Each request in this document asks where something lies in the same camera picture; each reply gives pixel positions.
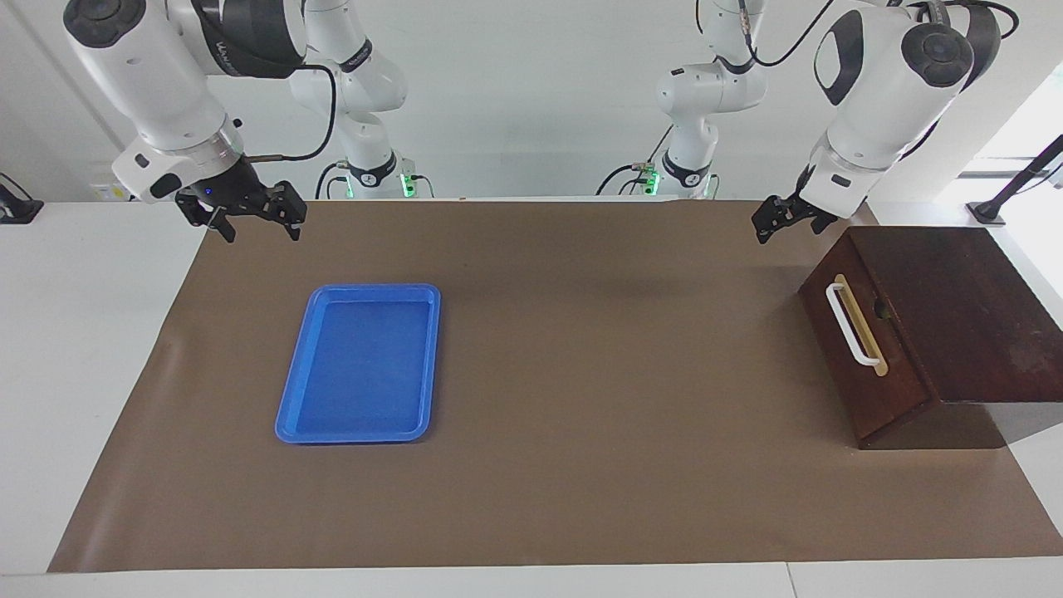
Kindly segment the white drawer handle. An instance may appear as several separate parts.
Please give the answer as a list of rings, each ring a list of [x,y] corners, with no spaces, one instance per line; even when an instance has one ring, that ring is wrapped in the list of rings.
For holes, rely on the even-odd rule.
[[[855,295],[845,277],[839,275],[836,281],[829,284],[825,295],[832,313],[836,315],[840,334],[843,334],[855,362],[862,366],[873,368],[876,375],[884,377],[888,374],[884,353],[879,348],[877,340],[874,339],[870,325],[863,317],[860,306],[855,302]]]

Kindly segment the wooden drawer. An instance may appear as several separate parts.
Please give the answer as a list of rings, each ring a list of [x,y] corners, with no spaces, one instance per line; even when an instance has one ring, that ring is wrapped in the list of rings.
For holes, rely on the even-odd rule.
[[[884,449],[894,442],[900,425],[930,401],[930,394],[904,349],[887,295],[872,277],[870,259],[857,247],[859,235],[868,230],[855,227],[842,233],[834,247],[802,283],[798,296],[850,421],[855,443],[862,449]],[[876,375],[873,368],[855,362],[840,334],[825,295],[828,285],[839,275],[850,285],[855,302],[884,353],[888,364],[884,377]]]

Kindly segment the dark wooden drawer cabinet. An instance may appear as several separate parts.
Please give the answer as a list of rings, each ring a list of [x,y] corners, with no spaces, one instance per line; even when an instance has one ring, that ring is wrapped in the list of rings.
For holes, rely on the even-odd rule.
[[[998,449],[1063,424],[1063,328],[988,230],[868,228],[857,247],[930,394],[870,450]]]

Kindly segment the blue plastic tray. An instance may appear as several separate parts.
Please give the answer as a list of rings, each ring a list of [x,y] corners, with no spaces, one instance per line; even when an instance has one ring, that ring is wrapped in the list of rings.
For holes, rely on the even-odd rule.
[[[428,432],[442,298],[434,285],[313,291],[274,432],[288,445],[414,443]]]

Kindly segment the black angled stand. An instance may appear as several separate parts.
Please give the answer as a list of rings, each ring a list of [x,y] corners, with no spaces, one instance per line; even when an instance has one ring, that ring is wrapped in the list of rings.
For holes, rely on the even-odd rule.
[[[1063,171],[1063,159],[1060,159],[1060,155],[1063,155],[1063,134],[1056,136],[1054,140],[1044,148],[1037,156],[1034,156],[1031,163],[1017,171],[1017,174],[1007,182],[995,197],[988,201],[968,202],[965,205],[967,212],[975,219],[976,223],[983,224],[983,226],[1005,226],[1006,220],[1000,216],[1000,212],[1007,201],[1026,192],[1026,186],[1032,180],[1039,180],[1039,182],[1029,186],[1029,190],[1035,189],[1039,184],[1051,180],[1053,175]]]

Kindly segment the brown table mat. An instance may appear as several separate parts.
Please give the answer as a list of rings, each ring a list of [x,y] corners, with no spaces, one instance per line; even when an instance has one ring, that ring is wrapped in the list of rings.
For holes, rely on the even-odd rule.
[[[737,201],[316,202],[198,247],[52,573],[1063,556],[1010,451],[855,447]],[[274,431],[313,291],[442,296],[428,432]]]

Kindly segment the white wall outlet box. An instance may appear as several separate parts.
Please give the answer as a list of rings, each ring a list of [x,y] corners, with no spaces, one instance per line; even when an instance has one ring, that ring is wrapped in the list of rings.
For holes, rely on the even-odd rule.
[[[94,175],[90,181],[96,199],[103,202],[136,202],[138,198],[128,187],[111,175]]]

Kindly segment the black clamp mount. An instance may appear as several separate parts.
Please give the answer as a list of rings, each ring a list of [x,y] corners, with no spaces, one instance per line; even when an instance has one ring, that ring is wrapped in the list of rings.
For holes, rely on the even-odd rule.
[[[28,224],[43,211],[35,199],[16,180],[0,171],[0,224]]]

